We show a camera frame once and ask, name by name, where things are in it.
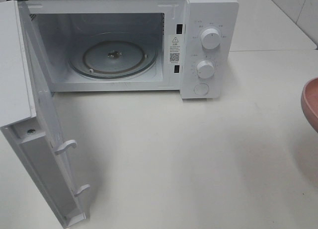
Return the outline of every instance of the round button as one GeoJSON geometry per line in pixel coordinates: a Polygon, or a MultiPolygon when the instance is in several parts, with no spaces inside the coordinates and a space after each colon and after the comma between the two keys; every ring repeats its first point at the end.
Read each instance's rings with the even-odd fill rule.
{"type": "Polygon", "coordinates": [[[194,92],[197,95],[204,96],[209,92],[209,86],[204,83],[200,83],[194,87],[194,92]]]}
{"type": "Polygon", "coordinates": [[[207,79],[214,75],[214,63],[211,61],[201,61],[197,65],[197,73],[200,78],[207,79]]]}
{"type": "Polygon", "coordinates": [[[202,46],[206,49],[215,49],[221,42],[220,32],[216,28],[208,28],[201,34],[202,46]]]}

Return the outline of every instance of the qr code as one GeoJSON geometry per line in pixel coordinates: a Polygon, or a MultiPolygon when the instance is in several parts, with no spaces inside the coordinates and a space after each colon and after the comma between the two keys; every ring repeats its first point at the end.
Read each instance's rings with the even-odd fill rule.
{"type": "Polygon", "coordinates": [[[179,62],[179,53],[170,54],[170,62],[179,62]]]}

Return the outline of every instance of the control panel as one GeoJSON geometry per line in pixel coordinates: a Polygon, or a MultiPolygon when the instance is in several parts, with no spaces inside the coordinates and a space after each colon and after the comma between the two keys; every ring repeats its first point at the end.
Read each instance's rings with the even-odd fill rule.
{"type": "Polygon", "coordinates": [[[191,3],[186,25],[182,98],[219,97],[238,3],[191,3]]]}

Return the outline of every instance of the white microwave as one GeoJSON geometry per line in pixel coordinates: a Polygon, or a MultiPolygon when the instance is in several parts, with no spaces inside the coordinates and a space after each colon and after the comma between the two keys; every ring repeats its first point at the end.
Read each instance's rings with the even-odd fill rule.
{"type": "Polygon", "coordinates": [[[52,101],[59,91],[221,91],[236,0],[0,3],[0,127],[64,228],[83,219],[52,101]]]}

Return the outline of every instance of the white knob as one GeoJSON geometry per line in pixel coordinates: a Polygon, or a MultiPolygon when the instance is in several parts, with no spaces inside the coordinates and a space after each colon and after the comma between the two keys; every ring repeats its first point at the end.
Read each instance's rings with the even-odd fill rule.
{"type": "Polygon", "coordinates": [[[201,61],[197,65],[197,73],[200,78],[207,79],[213,76],[215,72],[214,63],[211,61],[201,61]]]}
{"type": "Polygon", "coordinates": [[[206,49],[215,49],[221,42],[220,32],[216,28],[208,28],[201,34],[201,43],[206,49]]]}

